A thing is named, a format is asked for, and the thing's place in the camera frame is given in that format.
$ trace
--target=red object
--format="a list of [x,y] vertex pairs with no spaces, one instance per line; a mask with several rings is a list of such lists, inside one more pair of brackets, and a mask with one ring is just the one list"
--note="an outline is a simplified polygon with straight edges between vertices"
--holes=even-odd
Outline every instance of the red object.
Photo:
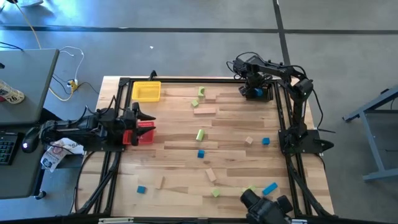
[[[141,121],[138,122],[139,127],[154,127],[155,123],[153,121]],[[123,144],[131,145],[131,134],[132,130],[125,130],[123,134]],[[154,143],[155,131],[150,130],[143,134],[138,139],[138,144],[153,144]]]

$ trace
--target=wooden table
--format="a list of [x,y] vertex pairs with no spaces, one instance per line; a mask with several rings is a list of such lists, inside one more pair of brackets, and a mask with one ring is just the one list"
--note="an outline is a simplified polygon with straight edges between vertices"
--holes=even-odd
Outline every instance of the wooden table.
[[[109,105],[118,90],[119,78],[104,77],[97,108]],[[216,114],[193,114],[191,101],[198,98],[199,86],[206,88],[205,95],[216,95],[216,100],[201,99],[198,108],[217,108]],[[159,102],[140,103],[143,113],[156,117],[155,143],[129,146],[123,152],[112,216],[244,218],[247,210],[239,199],[242,188],[254,185],[255,193],[262,195],[264,187],[273,182],[279,187],[270,198],[281,195],[291,198],[286,163],[277,137],[276,102],[246,101],[239,94],[239,86],[162,83]],[[306,110],[306,124],[312,129],[308,104]],[[199,129],[205,130],[202,142],[195,140]],[[245,145],[248,136],[254,140],[251,146]],[[271,139],[269,146],[261,144],[264,137]],[[206,151],[204,159],[197,158],[199,149]],[[83,169],[78,189],[79,208],[98,185],[103,157],[103,152],[96,152]],[[325,210],[333,213],[321,160],[309,154],[302,157],[309,189]],[[213,183],[205,172],[210,167],[217,178]],[[154,183],[162,175],[165,182],[157,190]],[[147,187],[146,194],[136,192],[138,185]],[[221,192],[217,198],[211,194],[215,188]],[[104,194],[102,209],[106,197]],[[300,190],[298,197],[304,211]]]

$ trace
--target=white cable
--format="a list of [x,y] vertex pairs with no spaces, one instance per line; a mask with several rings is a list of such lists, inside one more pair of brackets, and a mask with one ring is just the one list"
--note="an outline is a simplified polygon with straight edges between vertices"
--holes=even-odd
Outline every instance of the white cable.
[[75,55],[73,55],[73,54],[67,52],[66,50],[60,51],[60,53],[67,53],[68,55],[70,55],[70,56],[72,56],[72,57],[75,56]]
[[[32,24],[30,24],[28,18],[26,17],[26,15],[24,14],[24,12],[22,12],[22,10],[21,10],[20,7],[18,6],[18,4],[15,2],[15,0],[12,0],[12,1],[13,1],[14,4],[17,6],[17,8],[18,8],[18,10],[21,12],[21,14],[24,16],[24,19],[25,19],[26,23],[29,25],[30,29],[32,30],[33,34],[35,35],[37,44],[39,45],[39,49],[41,50],[41,49],[42,49],[42,46],[40,45],[40,41],[39,41],[39,38],[37,37],[37,34],[36,34],[35,29],[33,29]],[[73,96],[73,91],[72,91],[72,93],[69,95],[69,97],[68,97],[67,99],[62,99],[61,97],[59,97],[59,96],[52,90],[51,87],[49,87],[49,90],[50,90],[50,92],[51,92],[52,94],[54,94],[54,96],[57,97],[60,101],[68,101],[68,100],[70,100],[70,98],[72,98],[72,96]]]
[[35,35],[35,38],[36,38],[36,41],[37,41],[37,44],[39,45],[39,49],[41,49],[42,48],[42,46],[40,45],[40,41],[39,41],[39,38],[37,38],[37,35],[36,35],[36,31],[33,29],[33,27],[32,27],[32,24],[30,24],[30,22],[29,22],[29,20],[27,19],[27,17],[26,17],[26,15],[25,15],[25,13],[24,12],[22,12],[22,10],[20,9],[20,7],[18,6],[18,4],[15,2],[15,0],[12,0],[13,2],[14,2],[14,4],[17,6],[17,8],[19,9],[19,11],[21,12],[21,14],[24,16],[24,19],[25,19],[25,21],[26,21],[26,23],[30,26],[30,28],[32,29],[32,31],[33,31],[33,34]]
[[62,47],[62,48],[60,49],[60,53],[65,52],[65,53],[67,53],[67,54],[70,55],[70,56],[75,56],[75,55],[73,55],[73,54],[67,52],[66,50],[63,50],[63,49],[65,49],[65,48],[71,48],[71,49],[79,50],[80,53],[81,53],[81,55],[82,55],[82,58],[81,58],[81,60],[80,60],[80,63],[79,63],[79,65],[78,65],[77,68],[76,68],[75,80],[77,80],[77,73],[78,73],[78,71],[79,71],[79,68],[80,68],[81,63],[83,62],[83,59],[85,58],[85,54],[83,53],[83,51],[82,51],[80,48],[78,48],[78,47],[72,47],[72,46],[64,46],[64,47]]

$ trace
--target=concrete floor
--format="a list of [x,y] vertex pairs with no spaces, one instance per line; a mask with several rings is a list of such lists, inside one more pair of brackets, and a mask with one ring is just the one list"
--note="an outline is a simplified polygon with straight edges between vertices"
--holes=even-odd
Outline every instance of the concrete floor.
[[[279,0],[285,29],[396,30],[393,0]],[[34,26],[150,27],[150,28],[250,28],[276,29],[272,0],[45,0],[24,9]],[[26,26],[22,16],[6,4],[0,22]],[[184,32],[38,32],[43,48],[71,45],[85,53],[78,79],[100,89],[104,75],[225,76],[232,74],[225,61],[245,51],[282,61],[278,34]],[[345,218],[398,223],[398,178],[370,183],[362,175],[376,171],[362,124],[341,117],[385,88],[397,84],[396,35],[298,35],[287,34],[292,64],[303,66],[314,79],[325,119],[322,127],[337,131],[322,137],[335,143],[325,153],[326,174],[335,213]],[[36,49],[30,31],[0,30],[3,42]],[[73,78],[80,54],[61,54],[55,73]],[[58,83],[51,84],[62,95]],[[82,86],[73,100],[60,102],[48,94],[45,106],[63,119],[81,115],[85,105],[94,108],[97,94]],[[314,120],[320,116],[310,99]],[[72,202],[77,169],[46,173],[43,189],[49,195],[0,201],[0,220],[65,215]]]

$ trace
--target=desk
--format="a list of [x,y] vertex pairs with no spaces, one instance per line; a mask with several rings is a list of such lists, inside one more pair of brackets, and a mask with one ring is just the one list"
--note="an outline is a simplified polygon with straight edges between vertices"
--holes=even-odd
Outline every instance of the desk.
[[[118,90],[119,78],[104,77],[97,108],[109,105]],[[198,107],[217,108],[216,114],[193,114],[190,102],[198,98],[199,86],[206,88],[205,95],[216,95],[216,100],[200,100]],[[122,153],[112,216],[244,218],[247,210],[239,200],[242,188],[254,185],[255,193],[261,195],[262,189],[273,182],[279,187],[270,194],[272,199],[280,195],[290,197],[286,163],[277,136],[276,102],[246,101],[239,94],[239,86],[162,83],[158,103],[140,103],[143,113],[157,118],[155,143],[129,146]],[[124,90],[121,105],[126,92]],[[306,110],[306,123],[311,129],[313,121],[308,105]],[[205,130],[202,142],[195,140],[199,129]],[[252,146],[244,144],[248,136],[254,140]],[[271,139],[269,146],[261,144],[264,137]],[[204,159],[197,158],[198,149],[206,151]],[[98,185],[103,157],[104,153],[96,152],[83,169],[78,189],[79,207]],[[309,189],[324,208],[333,213],[321,160],[314,155],[302,157]],[[217,177],[214,183],[205,172],[209,167]],[[165,182],[163,188],[157,190],[154,183],[160,175],[165,177]],[[146,194],[136,193],[138,185],[147,187]],[[221,192],[217,198],[211,194],[214,188]],[[106,189],[101,208],[107,192]],[[303,210],[301,193],[298,197]]]
[[[0,51],[0,79],[25,94],[22,103],[0,103],[0,130],[25,134],[34,124],[46,120],[59,120],[43,108],[57,62],[59,50],[6,50]],[[0,198],[21,198],[38,195],[44,170],[40,170],[40,158],[44,146],[28,154],[17,149],[11,166],[0,166]]]

